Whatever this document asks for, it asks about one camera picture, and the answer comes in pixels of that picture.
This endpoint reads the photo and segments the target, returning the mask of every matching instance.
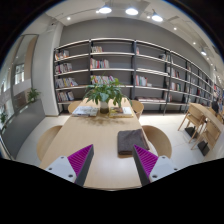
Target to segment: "chair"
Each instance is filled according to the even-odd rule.
[[[158,156],[165,155],[170,158],[172,147],[166,134],[160,129],[150,125],[143,125],[142,129],[145,132],[148,141],[150,141],[155,147]]]
[[[222,121],[222,116],[221,116],[220,114],[217,114],[217,118],[218,118],[218,120],[219,120],[221,123],[223,123],[223,121]]]
[[[199,134],[202,130],[202,127],[204,126],[206,117],[198,109],[196,109],[195,107],[190,105],[183,122],[181,123],[180,127],[178,128],[178,131],[180,130],[180,128],[183,125],[186,118],[189,120],[187,127],[189,127],[190,123],[193,123],[194,126],[196,126],[195,132],[192,135],[191,139],[189,140],[189,143],[190,143],[191,140],[194,138],[198,128],[201,125],[201,129],[199,130],[199,133],[198,133],[198,136],[199,136]]]
[[[38,143],[37,143],[37,156],[40,161],[42,161],[45,153],[47,152],[47,149],[49,148],[51,142],[57,135],[57,133],[62,128],[62,125],[54,126],[47,131],[44,132],[43,135],[41,135]]]
[[[132,108],[135,112],[135,115],[139,119],[142,114],[142,111],[144,110],[144,105],[138,100],[132,100],[131,102],[132,102]]]
[[[213,149],[216,141],[219,138],[220,133],[221,132],[219,131],[219,129],[216,128],[216,126],[211,121],[208,121],[204,132],[196,140],[195,144],[192,146],[191,149],[194,148],[194,146],[197,144],[197,142],[200,142],[203,139],[205,139],[207,141],[208,145],[210,145],[210,147],[211,147],[210,149]]]
[[[214,115],[216,115],[216,112],[215,112],[211,107],[209,107],[208,110],[209,110],[210,112],[212,112]]]
[[[75,101],[68,106],[68,112],[72,114],[72,112],[79,106],[82,101]]]

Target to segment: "gray floor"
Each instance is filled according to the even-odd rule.
[[[201,163],[204,156],[197,146],[191,150],[195,140],[189,144],[189,135],[184,131],[187,121],[184,122],[180,131],[177,131],[185,115],[141,115],[141,125],[152,125],[161,129],[170,139],[172,145],[171,160],[179,169]],[[69,116],[46,117],[28,136],[22,145],[16,161],[39,167],[40,160],[37,157],[36,145],[40,136],[55,125],[63,125]]]

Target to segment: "shelf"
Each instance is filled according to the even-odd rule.
[[[54,76],[68,75],[68,74],[79,73],[79,72],[88,72],[88,71],[89,71],[89,69],[76,70],[76,71],[71,71],[71,72],[65,72],[65,73],[57,74],[57,75],[54,75]]]
[[[182,70],[184,70],[184,71],[187,71],[187,72],[190,72],[190,73],[191,73],[190,70],[188,70],[188,69],[186,69],[186,68],[183,68],[183,67],[181,67],[181,66],[179,66],[179,65],[177,65],[177,64],[173,64],[173,63],[172,63],[172,66],[174,66],[174,67],[176,67],[176,68],[179,68],[179,69],[182,69]]]
[[[196,86],[197,88],[201,89],[200,86],[198,86],[198,85],[196,85],[196,84],[194,84],[194,83],[192,83],[192,82],[191,82],[191,85]]]
[[[72,47],[76,47],[76,46],[81,46],[81,45],[86,45],[89,43],[89,40],[82,40],[82,41],[76,41],[70,44],[66,44],[60,47],[55,48],[55,50],[59,50],[59,49],[67,49],[67,48],[72,48]]]
[[[165,61],[165,60],[162,60],[160,58],[155,58],[155,57],[142,55],[142,54],[136,54],[136,57],[143,58],[143,59],[149,59],[149,60],[153,60],[153,61],[158,61],[158,62],[162,62],[162,63],[170,63],[169,61]]]
[[[201,99],[206,100],[206,101],[210,101],[209,99],[206,99],[206,98],[204,98],[204,97],[201,97]]]
[[[90,71],[127,71],[127,72],[133,72],[134,69],[128,69],[128,68],[93,68],[90,69]]]
[[[186,105],[187,103],[181,103],[181,102],[168,102],[169,105]]]
[[[191,72],[191,74],[200,79],[200,77],[197,74],[195,74],[194,72]]]
[[[145,42],[145,41],[136,40],[136,44],[143,45],[143,46],[154,47],[154,48],[158,48],[158,49],[161,49],[161,50],[170,51],[169,49],[167,49],[165,47],[162,47],[162,46],[159,46],[159,45],[156,45],[156,44],[152,44],[152,43],[148,43],[148,42]]]
[[[91,39],[91,42],[107,42],[107,43],[121,42],[121,43],[132,44],[134,42],[134,40],[125,39],[125,38],[95,38],[95,39]]]
[[[122,85],[122,86],[118,86],[118,87],[124,87],[124,88],[125,88],[125,87],[127,87],[127,88],[132,88],[132,87],[133,87],[133,85],[125,85],[125,86],[123,86],[123,85]]]
[[[212,86],[210,84],[208,84],[207,82],[205,82],[207,86],[209,86],[210,88],[212,88]]]
[[[73,103],[75,102],[75,100],[71,100],[71,101],[61,101],[61,102],[58,102],[58,104],[70,104],[70,103]]]
[[[153,101],[139,101],[139,102],[146,104],[166,104],[166,102],[153,102]]]
[[[125,53],[125,52],[98,52],[98,53],[90,53],[90,55],[92,56],[102,56],[102,55],[106,55],[106,56],[134,56],[134,53]]]
[[[67,57],[67,58],[59,59],[59,60],[56,60],[54,62],[70,61],[70,60],[73,60],[73,59],[85,58],[85,57],[88,57],[88,56],[89,56],[89,54],[79,54],[79,55],[74,55],[74,56],[70,56],[70,57]]]
[[[176,80],[179,80],[179,81],[186,82],[186,83],[190,84],[190,82],[188,82],[188,81],[186,81],[184,79],[180,79],[180,78],[176,78],[176,77],[172,77],[172,76],[171,76],[171,79],[176,79]]]
[[[187,94],[187,95],[188,95],[188,93],[181,92],[181,91],[176,91],[176,90],[171,90],[171,89],[170,89],[170,92],[174,92],[174,93],[182,93],[182,94]]]
[[[160,72],[160,71],[156,71],[156,70],[150,70],[150,69],[138,68],[136,70],[136,72],[151,73],[151,74],[155,74],[155,75],[162,75],[162,76],[168,76],[169,77],[168,73]]]
[[[168,89],[164,88],[157,88],[157,87],[151,87],[151,86],[135,86],[135,88],[143,88],[143,89],[155,89],[155,90],[163,90],[163,91],[168,91]]]
[[[71,86],[71,87],[64,87],[64,88],[57,88],[55,90],[60,91],[60,90],[65,90],[65,89],[81,89],[81,88],[86,88],[88,85],[78,85],[78,86]]]
[[[188,95],[201,98],[200,96],[197,96],[197,95],[194,95],[194,94],[190,94],[190,93]]]
[[[190,60],[188,60],[188,59],[187,59],[187,58],[185,58],[184,56],[182,56],[182,55],[180,55],[180,54],[176,53],[175,51],[170,51],[170,53],[171,53],[171,54],[174,54],[174,55],[176,55],[176,56],[178,56],[178,57],[180,57],[180,58],[182,58],[182,59],[184,59],[184,60],[186,60],[186,61],[191,62]]]

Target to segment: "cabinet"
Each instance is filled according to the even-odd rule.
[[[60,112],[67,111],[73,100],[59,99],[58,94],[71,91],[74,100],[80,100],[90,77],[102,74],[118,78],[124,84],[123,94],[141,101],[147,112],[186,112],[190,102],[210,106],[213,99],[213,82],[201,68],[182,55],[152,43],[97,38],[60,46],[54,49],[55,54],[58,58],[54,57],[54,83],[57,103],[62,105]],[[64,63],[69,63],[71,70],[58,73],[58,66],[63,70]],[[73,78],[78,85],[65,83],[64,87],[58,87],[57,80],[63,78]]]

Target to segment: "ceiling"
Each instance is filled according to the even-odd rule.
[[[112,12],[109,14],[96,13],[96,10],[105,5],[109,4],[112,8]],[[129,6],[135,7],[139,14],[136,16],[130,16],[125,13],[125,9]],[[153,21],[151,18],[147,19],[147,15],[151,16],[154,9],[160,16],[163,17],[164,21],[158,23]],[[211,71],[215,76],[219,76],[219,80],[216,83],[219,86],[224,87],[224,64],[221,56],[216,53],[214,43],[209,39],[205,32],[192,21],[184,12],[177,9],[175,6],[162,0],[67,0],[60,4],[55,5],[50,10],[45,12],[42,17],[34,21],[36,26],[39,25],[40,30],[43,30],[43,24],[49,25],[49,23],[60,21],[63,25],[69,26],[74,23],[92,20],[92,19],[103,19],[107,17],[124,17],[142,20],[145,22],[153,23],[170,32],[175,33],[186,42],[191,44],[196,50],[200,52],[200,47],[203,46],[207,56],[205,60],[209,63]]]

